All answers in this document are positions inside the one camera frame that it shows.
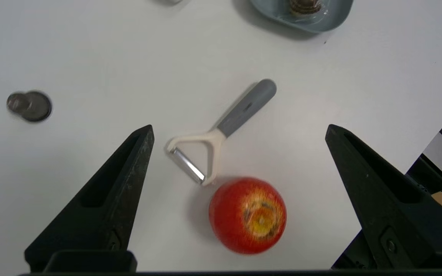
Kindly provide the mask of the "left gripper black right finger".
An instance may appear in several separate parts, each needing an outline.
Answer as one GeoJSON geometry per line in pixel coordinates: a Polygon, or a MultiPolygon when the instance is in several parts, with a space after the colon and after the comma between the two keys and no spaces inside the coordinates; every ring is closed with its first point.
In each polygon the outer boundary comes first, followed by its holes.
{"type": "Polygon", "coordinates": [[[347,129],[325,141],[381,269],[442,269],[442,206],[347,129]]]}

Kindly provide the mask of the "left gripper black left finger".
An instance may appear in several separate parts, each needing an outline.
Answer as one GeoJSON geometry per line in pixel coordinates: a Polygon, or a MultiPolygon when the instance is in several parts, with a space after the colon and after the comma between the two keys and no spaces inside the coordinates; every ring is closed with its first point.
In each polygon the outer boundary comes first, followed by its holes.
{"type": "Polygon", "coordinates": [[[128,251],[154,131],[126,138],[25,250],[30,271],[135,271],[128,251]]]}

